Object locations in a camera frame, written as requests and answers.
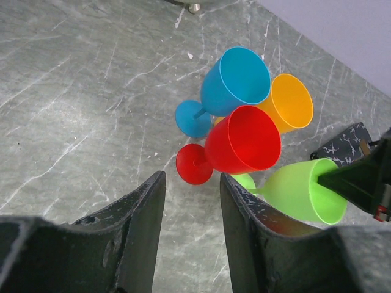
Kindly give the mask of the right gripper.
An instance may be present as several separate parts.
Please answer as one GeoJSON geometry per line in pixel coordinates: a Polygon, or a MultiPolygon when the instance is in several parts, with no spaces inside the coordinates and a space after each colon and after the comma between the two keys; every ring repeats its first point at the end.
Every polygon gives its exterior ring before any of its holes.
{"type": "Polygon", "coordinates": [[[320,176],[320,184],[379,222],[390,221],[390,130],[362,159],[320,176]]]}

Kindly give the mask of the green wine glass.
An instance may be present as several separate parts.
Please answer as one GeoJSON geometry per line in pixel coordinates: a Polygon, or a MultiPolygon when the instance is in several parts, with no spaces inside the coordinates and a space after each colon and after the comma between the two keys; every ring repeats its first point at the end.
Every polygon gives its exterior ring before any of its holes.
{"type": "Polygon", "coordinates": [[[348,201],[320,185],[318,177],[338,169],[327,158],[297,162],[274,172],[261,188],[248,174],[232,177],[253,195],[261,195],[280,212],[307,222],[335,225],[344,217],[348,201]]]}

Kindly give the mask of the gold wine glass rack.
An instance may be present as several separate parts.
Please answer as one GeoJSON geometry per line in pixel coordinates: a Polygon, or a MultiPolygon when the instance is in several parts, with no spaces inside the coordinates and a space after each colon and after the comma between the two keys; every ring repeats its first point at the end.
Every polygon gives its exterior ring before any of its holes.
{"type": "Polygon", "coordinates": [[[358,122],[313,151],[310,160],[327,158],[344,167],[370,154],[381,138],[373,140],[364,123],[358,122]]]}

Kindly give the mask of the blue wine glass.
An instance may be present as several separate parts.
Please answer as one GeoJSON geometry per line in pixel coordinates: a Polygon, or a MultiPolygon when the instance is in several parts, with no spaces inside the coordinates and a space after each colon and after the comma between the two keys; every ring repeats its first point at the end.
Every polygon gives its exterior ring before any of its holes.
{"type": "Polygon", "coordinates": [[[249,48],[232,47],[206,74],[200,101],[180,103],[175,121],[187,136],[203,137],[211,129],[212,116],[226,117],[237,107],[258,105],[270,91],[271,76],[263,59],[249,48]]]}

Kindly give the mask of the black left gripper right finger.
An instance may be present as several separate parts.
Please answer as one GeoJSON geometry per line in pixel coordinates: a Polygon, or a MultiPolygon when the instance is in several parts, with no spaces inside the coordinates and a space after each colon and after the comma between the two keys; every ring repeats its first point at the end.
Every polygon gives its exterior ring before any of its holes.
{"type": "Polygon", "coordinates": [[[389,292],[390,227],[302,223],[220,177],[233,292],[389,292]]]}

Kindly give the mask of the orange wine glass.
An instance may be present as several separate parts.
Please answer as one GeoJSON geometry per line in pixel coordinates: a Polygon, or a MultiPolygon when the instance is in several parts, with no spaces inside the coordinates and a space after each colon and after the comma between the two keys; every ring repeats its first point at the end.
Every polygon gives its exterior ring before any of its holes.
{"type": "Polygon", "coordinates": [[[313,101],[307,87],[296,76],[277,75],[271,82],[261,82],[261,88],[246,89],[247,98],[264,98],[256,106],[266,112],[281,134],[307,127],[313,118],[313,101]]]}

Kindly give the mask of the red wine glass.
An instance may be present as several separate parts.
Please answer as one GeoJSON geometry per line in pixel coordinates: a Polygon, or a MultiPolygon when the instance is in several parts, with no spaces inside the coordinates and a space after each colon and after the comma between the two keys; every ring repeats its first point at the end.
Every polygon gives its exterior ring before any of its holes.
{"type": "Polygon", "coordinates": [[[267,170],[276,165],[281,151],[272,118],[255,106],[240,106],[210,131],[203,146],[182,147],[176,168],[185,182],[200,185],[215,170],[231,175],[267,170]]]}

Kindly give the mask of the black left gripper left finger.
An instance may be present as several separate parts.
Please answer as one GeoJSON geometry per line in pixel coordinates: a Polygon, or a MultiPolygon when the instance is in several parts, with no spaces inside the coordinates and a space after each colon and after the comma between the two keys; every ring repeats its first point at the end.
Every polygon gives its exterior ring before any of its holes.
{"type": "Polygon", "coordinates": [[[151,292],[165,195],[158,171],[72,224],[1,217],[1,291],[151,292]]]}

